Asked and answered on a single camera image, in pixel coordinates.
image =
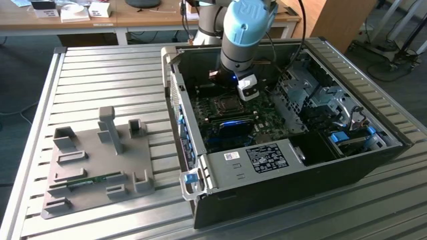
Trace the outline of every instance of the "wooden cabinet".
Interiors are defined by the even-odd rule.
[[[281,0],[302,17],[297,0]],[[305,37],[322,36],[342,53],[356,37],[358,28],[376,0],[302,0],[306,17]],[[302,36],[302,21],[296,24],[292,38]]]

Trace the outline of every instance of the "barcode sticker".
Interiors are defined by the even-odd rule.
[[[224,158],[226,161],[240,158],[238,152],[234,151],[234,152],[225,153]]]

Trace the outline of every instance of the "sticker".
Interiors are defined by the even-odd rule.
[[[93,27],[105,27],[105,26],[113,26],[111,23],[93,23]]]
[[[289,166],[277,144],[274,143],[249,148],[245,150],[245,153],[250,160],[254,172],[258,174]]]
[[[238,152],[233,151],[233,152],[225,153],[224,158],[226,161],[240,158]]]

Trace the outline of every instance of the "small green circuit board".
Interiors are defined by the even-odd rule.
[[[289,135],[285,120],[262,92],[246,102],[236,94],[194,97],[190,105],[208,153],[276,141]],[[229,121],[249,122],[250,131],[234,137],[218,136],[221,124]]]

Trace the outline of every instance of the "white box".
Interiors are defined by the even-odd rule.
[[[87,9],[83,7],[82,11],[78,13],[73,13],[69,11],[59,11],[59,21],[62,23],[71,23],[71,22],[81,22],[81,21],[89,21],[89,13]]]
[[[42,9],[42,10],[33,10],[33,13],[37,18],[53,18],[58,17],[58,11],[55,9]]]
[[[111,13],[110,4],[107,2],[91,2],[87,7],[87,14],[94,18],[109,18]]]

